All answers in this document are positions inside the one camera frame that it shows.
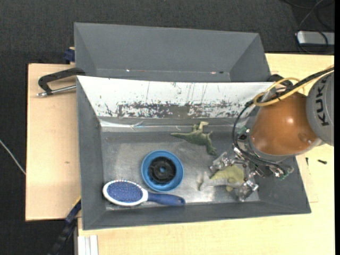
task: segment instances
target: blue hairbrush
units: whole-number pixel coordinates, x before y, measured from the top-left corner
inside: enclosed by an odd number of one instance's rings
[[[151,193],[140,185],[127,180],[114,180],[103,187],[104,197],[113,204],[135,206],[145,201],[152,201],[168,206],[183,206],[185,200],[172,194]]]

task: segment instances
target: black strap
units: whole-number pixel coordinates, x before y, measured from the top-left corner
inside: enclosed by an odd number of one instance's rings
[[[59,255],[60,251],[64,248],[68,240],[71,238],[76,226],[77,226],[77,219],[75,216],[81,209],[81,200],[79,200],[76,205],[72,208],[70,213],[65,219],[65,226],[58,236],[56,242],[48,251],[47,255]]]

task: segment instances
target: plastic dinosaur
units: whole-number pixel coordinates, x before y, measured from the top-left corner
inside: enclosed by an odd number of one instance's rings
[[[192,127],[192,132],[190,133],[171,133],[171,135],[184,139],[185,141],[193,143],[194,145],[206,146],[208,154],[216,155],[217,149],[213,147],[213,143],[210,138],[212,131],[209,133],[203,133],[203,127],[208,124],[208,122],[200,122],[199,125],[195,124]]]
[[[243,170],[236,165],[227,166],[224,170],[216,172],[211,178],[204,174],[200,190],[211,186],[225,185],[226,190],[231,192],[234,188],[239,188],[244,182]]]

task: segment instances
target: gray tray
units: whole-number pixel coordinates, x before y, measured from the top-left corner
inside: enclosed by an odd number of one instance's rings
[[[87,76],[169,82],[259,82],[270,75],[261,40],[256,33],[75,24],[76,66]],[[285,160],[295,169],[285,180],[255,178],[259,191],[246,202],[236,202],[223,187],[198,191],[212,156],[202,147],[169,135],[189,132],[201,118],[121,118],[114,110],[98,114],[93,98],[100,88],[86,93],[77,86],[79,154],[83,229],[198,222],[281,214],[309,213],[310,207],[295,158]],[[244,99],[237,105],[242,106]],[[234,118],[204,118],[213,130],[217,155],[231,147]],[[102,196],[103,185],[114,178],[133,180],[146,188],[141,160],[150,151],[173,151],[184,166],[182,184],[173,194],[187,200],[185,207],[144,203],[134,208],[113,206]]]
[[[177,222],[197,222],[225,218],[255,217],[279,214],[309,213],[310,208],[295,159],[285,162],[295,170],[285,180],[257,178],[260,190],[236,202],[222,186],[199,191],[204,173],[216,157],[205,148],[170,135],[190,132],[191,125],[202,119],[148,119],[97,116],[91,96],[77,80],[79,150],[82,185],[82,217],[85,230]],[[204,118],[207,131],[221,154],[232,144],[232,124],[228,120]],[[103,185],[113,179],[143,182],[141,163],[154,150],[167,150],[177,155],[184,166],[182,184],[172,194],[182,196],[185,207],[165,207],[152,202],[133,208],[109,203],[101,194]]]

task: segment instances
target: green dinosaur toy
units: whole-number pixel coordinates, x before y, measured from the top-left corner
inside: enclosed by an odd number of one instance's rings
[[[208,154],[216,155],[217,149],[213,147],[213,143],[210,138],[212,131],[207,134],[203,133],[203,127],[208,124],[208,122],[200,122],[199,125],[195,124],[192,127],[192,132],[190,133],[171,133],[171,135],[184,139],[185,141],[193,143],[194,145],[206,146]]]

